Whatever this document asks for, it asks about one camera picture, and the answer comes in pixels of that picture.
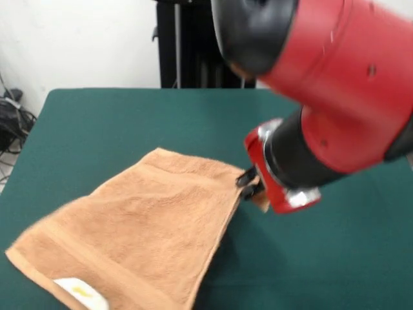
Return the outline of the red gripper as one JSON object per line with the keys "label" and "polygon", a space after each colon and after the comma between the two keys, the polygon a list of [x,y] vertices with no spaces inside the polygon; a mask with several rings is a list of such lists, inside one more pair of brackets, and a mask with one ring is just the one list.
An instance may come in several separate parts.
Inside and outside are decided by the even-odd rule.
{"label": "red gripper", "polygon": [[276,213],[287,214],[314,205],[321,199],[321,193],[317,187],[287,187],[270,169],[265,158],[265,147],[282,122],[281,118],[271,119],[248,133],[244,145],[252,167],[236,179],[236,186],[245,187],[241,191],[241,198],[252,200],[261,211],[273,209]]}

